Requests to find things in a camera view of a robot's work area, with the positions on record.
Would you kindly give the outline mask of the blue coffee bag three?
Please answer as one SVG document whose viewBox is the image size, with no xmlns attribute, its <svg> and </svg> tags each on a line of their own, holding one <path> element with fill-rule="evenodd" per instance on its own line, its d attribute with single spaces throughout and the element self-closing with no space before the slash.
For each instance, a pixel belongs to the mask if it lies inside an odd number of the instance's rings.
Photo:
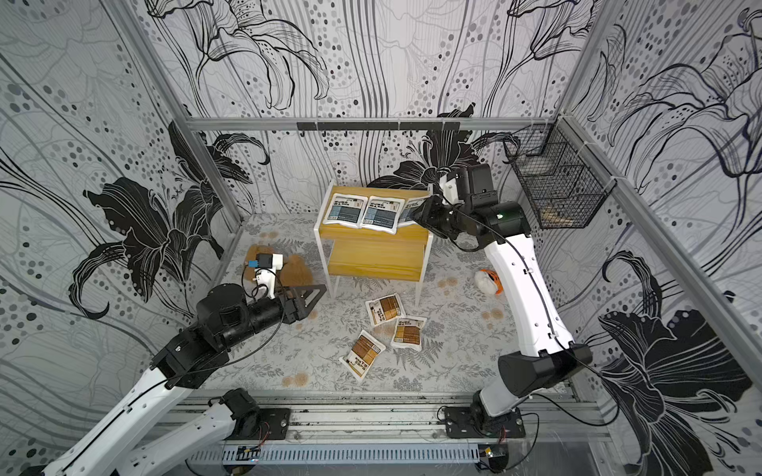
<svg viewBox="0 0 762 476">
<path fill-rule="evenodd" d="M 425 204 L 427 199 L 428 196 L 420 196 L 419 198 L 410 198 L 410 200 L 406 200 L 398 218 L 397 226 L 403 228 L 416 225 L 417 222 L 414 215 L 417 210 Z"/>
</svg>

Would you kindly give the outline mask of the blue coffee bag two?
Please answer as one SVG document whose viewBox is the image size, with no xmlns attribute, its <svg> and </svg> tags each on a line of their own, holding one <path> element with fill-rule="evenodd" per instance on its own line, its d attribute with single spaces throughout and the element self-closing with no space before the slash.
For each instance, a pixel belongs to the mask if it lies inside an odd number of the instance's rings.
<svg viewBox="0 0 762 476">
<path fill-rule="evenodd" d="M 395 234 L 405 200 L 371 196 L 360 220 L 360 227 Z"/>
</svg>

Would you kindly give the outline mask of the blue coffee bag one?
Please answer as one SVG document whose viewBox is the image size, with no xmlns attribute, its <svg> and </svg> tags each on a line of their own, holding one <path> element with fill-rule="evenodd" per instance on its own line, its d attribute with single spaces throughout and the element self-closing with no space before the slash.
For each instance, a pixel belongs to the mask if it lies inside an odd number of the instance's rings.
<svg viewBox="0 0 762 476">
<path fill-rule="evenodd" d="M 333 194 L 323 217 L 325 225 L 341 225 L 353 229 L 361 228 L 362 214 L 367 206 L 366 196 L 355 194 Z"/>
</svg>

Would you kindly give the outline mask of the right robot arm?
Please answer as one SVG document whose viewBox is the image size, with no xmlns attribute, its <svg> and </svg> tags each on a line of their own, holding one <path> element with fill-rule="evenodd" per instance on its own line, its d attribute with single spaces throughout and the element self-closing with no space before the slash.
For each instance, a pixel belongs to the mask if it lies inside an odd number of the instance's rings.
<svg viewBox="0 0 762 476">
<path fill-rule="evenodd" d="M 478 392 L 482 416 L 502 417 L 536 391 L 552 388 L 591 364 L 591 349 L 575 341 L 553 303 L 523 208 L 500 201 L 488 165 L 447 173 L 413 217 L 450 242 L 462 234 L 475 238 L 513 313 L 519 349 L 499 357 L 498 380 Z"/>
</svg>

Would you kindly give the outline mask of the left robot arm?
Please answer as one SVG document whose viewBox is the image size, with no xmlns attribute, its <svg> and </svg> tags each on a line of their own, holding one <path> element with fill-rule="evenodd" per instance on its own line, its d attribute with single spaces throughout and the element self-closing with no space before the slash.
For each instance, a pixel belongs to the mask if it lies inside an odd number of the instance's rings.
<svg viewBox="0 0 762 476">
<path fill-rule="evenodd" d="M 196 306 L 198 320 L 152 359 L 128 394 L 80 441 L 26 475 L 163 475 L 194 453 L 226 438 L 281 440 L 288 414 L 269 418 L 243 389 L 223 394 L 199 416 L 153 441 L 146 435 L 214 372 L 231 349 L 268 328 L 306 319 L 324 285 L 285 287 L 248 301 L 236 284 L 213 288 Z"/>
</svg>

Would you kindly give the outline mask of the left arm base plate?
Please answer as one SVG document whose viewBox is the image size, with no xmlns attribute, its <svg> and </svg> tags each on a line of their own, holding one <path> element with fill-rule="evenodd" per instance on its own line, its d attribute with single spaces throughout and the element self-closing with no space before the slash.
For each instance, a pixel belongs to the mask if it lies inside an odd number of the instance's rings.
<svg viewBox="0 0 762 476">
<path fill-rule="evenodd" d="M 291 414 L 287 408 L 265 408 L 250 413 L 236 422 L 227 440 L 285 440 Z"/>
</svg>

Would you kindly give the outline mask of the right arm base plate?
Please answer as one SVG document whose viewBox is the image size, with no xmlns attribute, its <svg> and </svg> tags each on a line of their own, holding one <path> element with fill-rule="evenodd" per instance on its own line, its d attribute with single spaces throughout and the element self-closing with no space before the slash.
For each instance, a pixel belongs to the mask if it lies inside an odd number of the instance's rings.
<svg viewBox="0 0 762 476">
<path fill-rule="evenodd" d="M 443 406 L 438 410 L 438 419 L 444 425 L 446 435 L 452 440 L 519 440 L 526 436 L 523 418 L 518 410 L 492 418 L 476 405 Z"/>
</svg>

